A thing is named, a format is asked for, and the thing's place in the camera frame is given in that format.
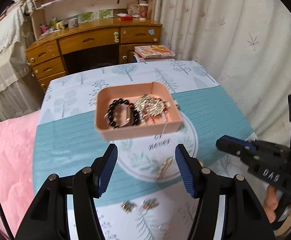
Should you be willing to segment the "person right hand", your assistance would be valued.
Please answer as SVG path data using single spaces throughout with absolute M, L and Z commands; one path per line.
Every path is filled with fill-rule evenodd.
M 272 185 L 267 187 L 266 197 L 263 203 L 263 209 L 270 223 L 273 223 L 276 218 L 275 209 L 278 207 L 279 200 L 276 196 L 276 188 Z

